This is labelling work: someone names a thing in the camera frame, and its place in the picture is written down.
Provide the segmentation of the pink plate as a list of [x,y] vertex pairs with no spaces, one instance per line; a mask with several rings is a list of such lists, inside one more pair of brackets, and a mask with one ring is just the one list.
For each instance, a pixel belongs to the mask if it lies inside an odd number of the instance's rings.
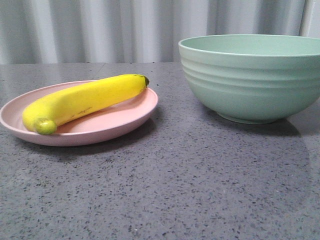
[[111,140],[135,130],[151,117],[158,104],[156,92],[147,88],[134,98],[68,122],[58,127],[52,135],[40,135],[25,128],[22,112],[26,106],[50,93],[84,83],[60,83],[22,94],[1,108],[0,122],[14,136],[30,143],[54,147],[83,146]]

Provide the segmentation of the green ribbed bowl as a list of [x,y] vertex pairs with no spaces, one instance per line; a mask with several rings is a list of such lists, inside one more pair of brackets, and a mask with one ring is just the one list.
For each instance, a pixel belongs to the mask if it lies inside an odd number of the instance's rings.
[[224,34],[178,44],[188,86],[221,117],[266,124],[299,113],[320,96],[318,38]]

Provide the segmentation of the white pleated curtain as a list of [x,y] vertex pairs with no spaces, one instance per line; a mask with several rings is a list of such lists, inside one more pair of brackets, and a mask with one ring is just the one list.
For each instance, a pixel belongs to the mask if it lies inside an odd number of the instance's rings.
[[320,35],[317,0],[3,0],[2,64],[179,59],[182,39]]

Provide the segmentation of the yellow banana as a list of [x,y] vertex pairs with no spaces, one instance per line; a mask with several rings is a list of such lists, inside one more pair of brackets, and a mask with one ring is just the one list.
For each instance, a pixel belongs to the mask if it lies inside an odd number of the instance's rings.
[[22,112],[24,127],[40,135],[101,109],[141,94],[149,79],[140,74],[123,74],[91,81],[45,95]]

